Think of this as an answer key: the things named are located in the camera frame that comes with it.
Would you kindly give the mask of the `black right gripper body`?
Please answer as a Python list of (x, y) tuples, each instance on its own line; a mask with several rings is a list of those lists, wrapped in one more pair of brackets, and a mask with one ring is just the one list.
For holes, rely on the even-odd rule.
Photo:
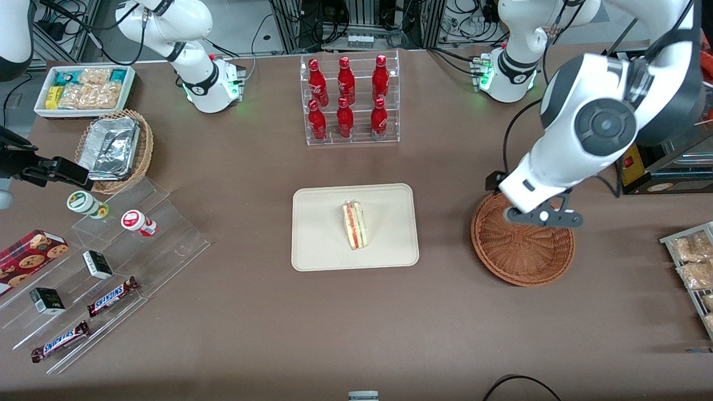
[(38, 147), (12, 130), (1, 127), (1, 178), (38, 179), (25, 172), (38, 164)]

